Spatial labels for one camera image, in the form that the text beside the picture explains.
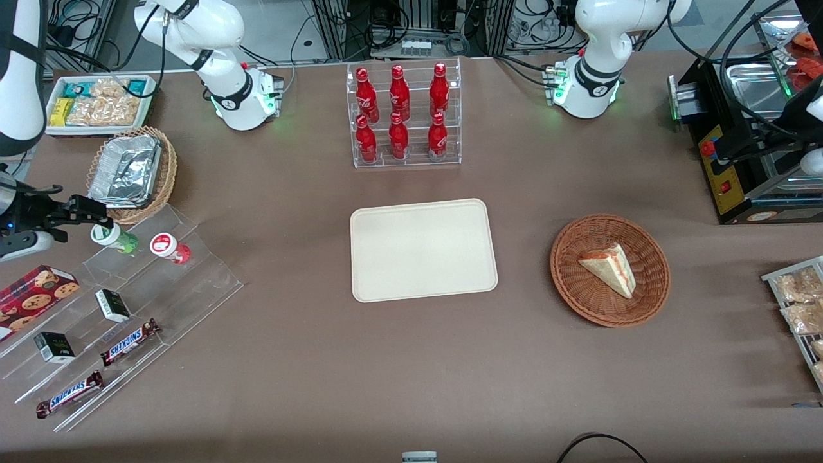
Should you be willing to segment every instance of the red cookie box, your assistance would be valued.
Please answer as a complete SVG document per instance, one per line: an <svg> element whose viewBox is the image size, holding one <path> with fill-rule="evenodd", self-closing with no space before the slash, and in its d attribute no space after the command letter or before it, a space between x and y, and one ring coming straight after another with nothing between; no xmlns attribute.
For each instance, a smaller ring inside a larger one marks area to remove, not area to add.
<svg viewBox="0 0 823 463"><path fill-rule="evenodd" d="M79 288L71 274L41 265L0 291L0 341Z"/></svg>

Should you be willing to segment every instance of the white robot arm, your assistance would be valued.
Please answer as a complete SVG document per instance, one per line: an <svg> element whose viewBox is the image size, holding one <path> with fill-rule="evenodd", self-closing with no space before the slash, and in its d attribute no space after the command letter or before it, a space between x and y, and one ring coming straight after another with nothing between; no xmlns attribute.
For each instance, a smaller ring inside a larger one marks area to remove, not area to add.
<svg viewBox="0 0 823 463"><path fill-rule="evenodd" d="M683 19L691 0L579 0L574 13L588 34L582 57L556 64L555 105L583 119L598 117L617 91L621 71L632 53L628 32L657 27L671 11L672 23Z"/></svg>
<svg viewBox="0 0 823 463"><path fill-rule="evenodd" d="M149 17L156 5L160 8ZM272 76L244 69L229 48L243 39L243 17L223 0L151 0L138 4L134 21L143 37L191 67L212 94L217 114L235 130L250 130L279 115Z"/></svg>
<svg viewBox="0 0 823 463"><path fill-rule="evenodd" d="M33 147L45 128L45 10L45 0L0 1L0 157Z"/></svg>

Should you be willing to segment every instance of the brown tablecloth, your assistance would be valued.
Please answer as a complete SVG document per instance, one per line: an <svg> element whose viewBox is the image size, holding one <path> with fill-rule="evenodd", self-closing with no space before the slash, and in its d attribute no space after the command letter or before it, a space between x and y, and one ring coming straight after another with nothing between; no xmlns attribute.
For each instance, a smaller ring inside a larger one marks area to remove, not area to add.
<svg viewBox="0 0 823 463"><path fill-rule="evenodd" d="M821 227L717 225L668 116L666 76L690 62L635 55L612 108L579 120L496 61L463 59L463 164L411 172L352 167L344 66L301 68L282 117L248 133L195 74L167 75L151 124L179 156L171 203L246 286L70 433L2 397L0 460L553 461L601 431L657 462L819 461L823 410L790 408L819 395L760 275L821 254ZM100 143L45 137L29 182L84 193ZM352 212L464 198L488 206L497 289L355 301ZM589 213L637 222L666 252L672 293L648 324L597 327L554 289L552 240ZM0 266L0 284L98 249L66 229L68 245Z"/></svg>

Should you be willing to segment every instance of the acrylic bottle rack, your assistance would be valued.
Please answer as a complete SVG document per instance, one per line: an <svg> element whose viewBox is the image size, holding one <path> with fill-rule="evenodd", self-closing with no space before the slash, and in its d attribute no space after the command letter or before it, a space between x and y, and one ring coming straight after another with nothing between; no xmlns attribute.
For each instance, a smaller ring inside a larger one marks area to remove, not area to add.
<svg viewBox="0 0 823 463"><path fill-rule="evenodd" d="M446 80L449 81L449 108L444 113L444 126L449 135L446 138L446 154L442 161L434 162L429 159L429 127L431 114L429 112L429 86L435 73L435 64L445 63ZM460 89L463 84L460 76L460 60L414 60L400 62L403 74L409 84L411 94L411 118L406 121L409 133L409 153L405 160L399 161L392 156L388 138L388 128L391 126L390 115L392 104L388 89L392 85L392 66L396 63L368 62L357 65L349 64L346 69L346 98L349 108L349 131L351 132L351 152L356 168L386 168L406 166L453 166L460 164L463 159L461 126L462 100ZM357 105L357 79L355 70L365 68L369 72L369 80L377 91L377 106L380 110L380 119L372 124L374 135L377 137L377 162L366 164L360 156L355 132L357 126L355 118L360 113Z"/></svg>
<svg viewBox="0 0 823 463"><path fill-rule="evenodd" d="M31 410L28 425L55 432L71 430L243 287L209 251L195 227L166 205L129 229L140 241L133 255L102 248L72 271L81 284L72 298L0 344L2 397ZM174 264L151 253L148 243L160 232L171 233L191 248L188 262ZM129 321L114 323L103 317L95 299L101 288L120 294L131 312ZM104 367L100 354L151 318L161 331ZM62 365L45 362L33 340L40 331L65 334L76 357ZM94 370L100 370L105 388L84 394L46 419L35 417L40 401L60 394Z"/></svg>

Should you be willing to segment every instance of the coca-cola bottle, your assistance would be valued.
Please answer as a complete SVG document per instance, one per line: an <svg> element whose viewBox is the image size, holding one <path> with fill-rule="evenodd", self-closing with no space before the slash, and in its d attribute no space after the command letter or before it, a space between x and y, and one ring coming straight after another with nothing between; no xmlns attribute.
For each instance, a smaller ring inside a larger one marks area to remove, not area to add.
<svg viewBox="0 0 823 463"><path fill-rule="evenodd" d="M443 126L443 113L438 112L431 118L431 127L429 127L429 159L434 162L443 161L446 157L446 137L448 135Z"/></svg>
<svg viewBox="0 0 823 463"><path fill-rule="evenodd" d="M409 131L397 111L392 113L392 126L388 128L388 137L392 140L392 156L398 161L406 159L409 151Z"/></svg>
<svg viewBox="0 0 823 463"><path fill-rule="evenodd" d="M372 124L380 120L380 110L377 109L377 92L369 82L369 73L365 68L358 68L355 72L357 76L357 105L360 112L369 118Z"/></svg>
<svg viewBox="0 0 823 463"><path fill-rule="evenodd" d="M449 108L449 81L446 80L446 65L435 64L435 78L431 80L429 87L429 112L431 117L439 112L445 114Z"/></svg>
<svg viewBox="0 0 823 463"><path fill-rule="evenodd" d="M366 164L374 164L377 162L377 138L374 136L374 130L369 127L369 120L364 115L357 115L355 121L357 122L355 138L357 138L360 156Z"/></svg>
<svg viewBox="0 0 823 463"><path fill-rule="evenodd" d="M412 116L412 102L409 96L409 84L403 77L403 66L392 66L392 86L388 89L392 98L392 112L397 111L404 121Z"/></svg>

